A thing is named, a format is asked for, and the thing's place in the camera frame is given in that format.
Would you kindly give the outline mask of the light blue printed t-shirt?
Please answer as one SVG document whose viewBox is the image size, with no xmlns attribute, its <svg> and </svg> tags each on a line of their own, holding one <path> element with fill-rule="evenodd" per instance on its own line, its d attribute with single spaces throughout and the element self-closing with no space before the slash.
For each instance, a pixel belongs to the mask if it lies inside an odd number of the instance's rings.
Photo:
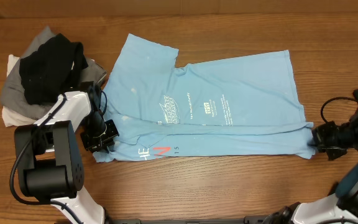
<svg viewBox="0 0 358 224">
<path fill-rule="evenodd" d="M 288 51 L 175 65 L 178 49 L 128 35 L 104 88 L 118 136 L 98 162 L 164 157 L 296 155 L 313 123 Z"/>
</svg>

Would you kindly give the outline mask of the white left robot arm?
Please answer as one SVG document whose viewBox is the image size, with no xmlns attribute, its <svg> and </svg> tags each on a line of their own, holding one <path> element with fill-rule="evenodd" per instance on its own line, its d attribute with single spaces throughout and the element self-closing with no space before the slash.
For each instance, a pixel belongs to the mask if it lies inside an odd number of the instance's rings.
<svg viewBox="0 0 358 224">
<path fill-rule="evenodd" d="M 51 205 L 71 223 L 112 223 L 84 186 L 85 169 L 75 131 L 89 152 L 111 152 L 119 132 L 104 120 L 107 96 L 93 82 L 58 96 L 51 110 L 14 132 L 16 159 L 9 177 L 12 196 L 26 205 Z"/>
</svg>

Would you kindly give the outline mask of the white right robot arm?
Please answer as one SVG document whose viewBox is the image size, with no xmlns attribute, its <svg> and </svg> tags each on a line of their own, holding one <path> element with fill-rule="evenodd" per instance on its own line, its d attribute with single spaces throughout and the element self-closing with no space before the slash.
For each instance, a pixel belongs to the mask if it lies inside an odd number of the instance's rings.
<svg viewBox="0 0 358 224">
<path fill-rule="evenodd" d="M 358 104 L 358 89 L 351 101 Z M 358 107 L 348 122 L 336 125 L 333 121 L 314 128 L 313 146 L 325 152 L 333 161 L 347 153 L 349 148 L 358 151 Z M 358 224 L 358 163 L 332 189 L 325 198 L 311 203 L 294 203 L 283 207 L 263 219 L 263 223 L 354 223 Z"/>
</svg>

